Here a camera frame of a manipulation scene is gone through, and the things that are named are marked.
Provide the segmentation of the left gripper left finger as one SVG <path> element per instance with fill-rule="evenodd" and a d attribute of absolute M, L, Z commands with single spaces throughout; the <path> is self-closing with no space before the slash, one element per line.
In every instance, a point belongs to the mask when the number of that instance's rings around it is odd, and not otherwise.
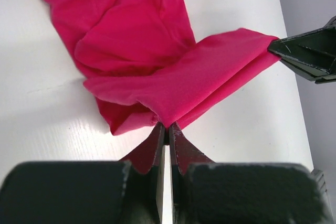
<path fill-rule="evenodd" d="M 118 161 L 16 165 L 1 186 L 1 223 L 161 223 L 165 128 Z"/>

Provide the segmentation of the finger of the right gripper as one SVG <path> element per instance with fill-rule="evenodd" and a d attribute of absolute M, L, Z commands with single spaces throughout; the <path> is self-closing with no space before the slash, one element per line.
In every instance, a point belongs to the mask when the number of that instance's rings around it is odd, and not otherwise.
<path fill-rule="evenodd" d="M 290 56 L 294 54 L 295 47 L 335 58 L 335 16 L 322 28 L 272 41 L 268 51 Z"/>
<path fill-rule="evenodd" d="M 284 63 L 297 75 L 315 84 L 335 82 L 335 56 L 323 54 L 279 54 Z"/>

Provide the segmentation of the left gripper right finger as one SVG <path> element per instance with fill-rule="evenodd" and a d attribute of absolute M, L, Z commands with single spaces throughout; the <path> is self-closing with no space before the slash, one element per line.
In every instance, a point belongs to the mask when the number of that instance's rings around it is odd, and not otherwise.
<path fill-rule="evenodd" d="M 174 223 L 333 223 L 318 183 L 293 163 L 217 163 L 169 128 Z"/>

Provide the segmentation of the pink t shirt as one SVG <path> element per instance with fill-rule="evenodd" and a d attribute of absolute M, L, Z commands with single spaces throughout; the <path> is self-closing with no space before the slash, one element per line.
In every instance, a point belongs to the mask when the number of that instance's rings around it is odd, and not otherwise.
<path fill-rule="evenodd" d="M 184 0 L 44 0 L 113 135 L 185 128 L 279 61 L 240 28 L 196 41 Z"/>

